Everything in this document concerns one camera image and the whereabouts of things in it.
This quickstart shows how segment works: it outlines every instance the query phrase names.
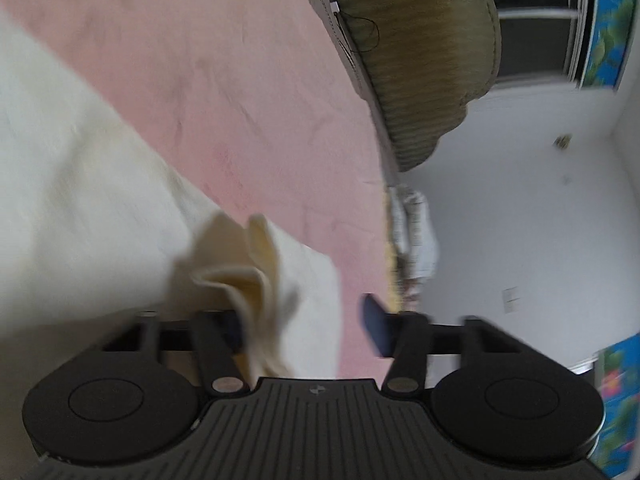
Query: metal screw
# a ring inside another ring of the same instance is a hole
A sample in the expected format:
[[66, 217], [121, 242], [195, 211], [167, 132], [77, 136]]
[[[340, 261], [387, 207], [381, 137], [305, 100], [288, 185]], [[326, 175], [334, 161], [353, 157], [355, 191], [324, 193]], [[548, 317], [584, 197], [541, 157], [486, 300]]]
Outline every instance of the metal screw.
[[394, 377], [386, 387], [397, 394], [410, 394], [418, 389], [418, 381], [411, 377]]
[[244, 387], [237, 377], [220, 377], [211, 383], [211, 387], [221, 394], [234, 394]]

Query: white cloth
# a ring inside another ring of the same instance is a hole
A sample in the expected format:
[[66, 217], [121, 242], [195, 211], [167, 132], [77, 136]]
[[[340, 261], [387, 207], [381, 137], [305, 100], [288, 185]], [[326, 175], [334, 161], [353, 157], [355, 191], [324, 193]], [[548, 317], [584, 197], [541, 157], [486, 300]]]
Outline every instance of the white cloth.
[[398, 256], [405, 258], [409, 254], [408, 222], [404, 205], [398, 198], [398, 192], [394, 186], [389, 186], [389, 206], [391, 211], [391, 238]]
[[[234, 263], [240, 238], [221, 230], [238, 226], [225, 219], [0, 12], [0, 478], [35, 459], [20, 410], [40, 378], [131, 309], [162, 303], [166, 316], [184, 317], [218, 305], [191, 273]], [[271, 309], [288, 313], [276, 316], [277, 357], [294, 376], [334, 377], [335, 268], [266, 225], [279, 269], [271, 286], [282, 291]], [[291, 291], [287, 310], [279, 302]]]
[[404, 257], [406, 280], [430, 278], [436, 271], [440, 248], [431, 225], [427, 199], [418, 190], [406, 184], [396, 187], [398, 198], [404, 206], [409, 236], [409, 251]]

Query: white wall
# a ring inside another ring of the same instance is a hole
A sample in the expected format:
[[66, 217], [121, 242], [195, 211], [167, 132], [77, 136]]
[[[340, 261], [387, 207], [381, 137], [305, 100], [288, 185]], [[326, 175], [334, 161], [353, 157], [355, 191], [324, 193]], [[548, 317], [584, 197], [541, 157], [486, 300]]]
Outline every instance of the white wall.
[[440, 242], [422, 301], [437, 322], [485, 317], [567, 366], [638, 332], [640, 212], [612, 140], [427, 162], [405, 180]]
[[616, 125], [614, 140], [640, 199], [640, 77]]

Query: circular pad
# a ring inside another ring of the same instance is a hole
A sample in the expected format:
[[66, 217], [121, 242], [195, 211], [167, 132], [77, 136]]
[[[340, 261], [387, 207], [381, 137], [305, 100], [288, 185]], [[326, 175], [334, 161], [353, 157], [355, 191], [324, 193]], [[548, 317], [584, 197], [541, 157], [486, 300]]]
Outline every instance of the circular pad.
[[595, 388], [523, 354], [454, 371], [433, 389], [431, 403], [440, 427], [460, 446], [513, 464], [583, 458], [604, 420]]
[[122, 379], [98, 379], [78, 386], [69, 397], [77, 416], [94, 422], [109, 422], [131, 415], [145, 398], [139, 386]]
[[27, 395], [22, 420], [51, 456], [91, 465], [139, 460], [180, 439], [196, 418], [194, 388], [135, 352], [88, 352]]

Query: black cable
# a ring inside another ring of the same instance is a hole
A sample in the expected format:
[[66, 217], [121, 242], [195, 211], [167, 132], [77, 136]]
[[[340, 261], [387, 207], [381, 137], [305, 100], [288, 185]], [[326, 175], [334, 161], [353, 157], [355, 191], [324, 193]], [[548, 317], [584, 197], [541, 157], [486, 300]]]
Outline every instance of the black cable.
[[[380, 44], [380, 28], [378, 27], [378, 24], [376, 22], [374, 22], [370, 18], [363, 18], [361, 16], [351, 16], [348, 12], [344, 12], [343, 10], [341, 10], [340, 13], [344, 14], [345, 16], [347, 16], [348, 18], [351, 18], [353, 20], [365, 20], [366, 22], [369, 22], [369, 23], [371, 23], [373, 25], [374, 28], [371, 29], [371, 32], [364, 39], [364, 41], [367, 41], [371, 37], [371, 35], [373, 34], [374, 30], [376, 31], [376, 44], [374, 46], [372, 46], [368, 50], [357, 50], [357, 51], [352, 50], [352, 52], [358, 52], [359, 54], [366, 54], [367, 52], [371, 52], [372, 50], [374, 50]], [[342, 33], [344, 34], [344, 36], [346, 38], [347, 35], [342, 30], [342, 26], [340, 25], [340, 21], [338, 21], [338, 27], [340, 27], [340, 30], [342, 31]]]
[[[322, 7], [324, 7], [324, 12], [326, 12], [327, 16], [331, 16], [331, 10], [326, 8], [326, 5], [324, 4], [324, 1], [320, 0], [320, 3], [322, 4]], [[344, 35], [344, 31], [342, 30], [342, 27], [340, 26], [340, 23], [338, 22], [338, 20], [336, 20], [336, 23], [338, 24], [338, 28], [340, 28], [340, 32], [342, 33], [342, 36], [346, 40], [346, 37]], [[350, 48], [347, 48], [346, 46], [344, 46], [342, 44], [342, 42], [340, 41], [340, 38], [338, 38], [338, 33], [335, 31], [334, 22], [331, 20], [331, 18], [329, 18], [329, 24], [331, 25], [331, 30], [334, 33], [335, 41], [337, 41], [338, 44], [342, 47], [342, 50], [344, 51], [344, 55], [349, 60], [351, 68], [353, 69], [353, 72], [356, 74], [356, 78], [358, 78], [358, 81], [359, 81], [360, 78], [358, 77], [358, 71], [356, 70], [356, 66], [355, 66], [355, 63], [353, 62], [353, 58], [351, 57], [351, 54], [353, 53], [353, 50], [351, 50]]]
[[[342, 44], [342, 42], [340, 42], [340, 46], [344, 50], [348, 50], [352, 54], [366, 54], [367, 52], [371, 52], [372, 50], [374, 50], [380, 44], [380, 28], [378, 27], [378, 24], [376, 22], [374, 22], [370, 18], [363, 18], [361, 16], [352, 16], [351, 14], [349, 14], [348, 12], [344, 12], [343, 10], [340, 10], [339, 12], [341, 14], [343, 14], [344, 16], [346, 16], [348, 18], [351, 18], [352, 20], [365, 20], [366, 22], [369, 22], [369, 23], [371, 23], [373, 25], [373, 28], [371, 29], [371, 32], [364, 39], [364, 41], [367, 41], [371, 37], [371, 35], [373, 34], [374, 31], [376, 32], [376, 44], [374, 46], [372, 46], [371, 48], [369, 48], [367, 50], [351, 50], [351, 48], [349, 46], [344, 46]], [[345, 38], [348, 38], [347, 34], [345, 33], [344, 29], [342, 28], [342, 25], [340, 24], [340, 20], [336, 20], [336, 22], [338, 23], [338, 27], [340, 28], [340, 32], [342, 33], [342, 35]]]

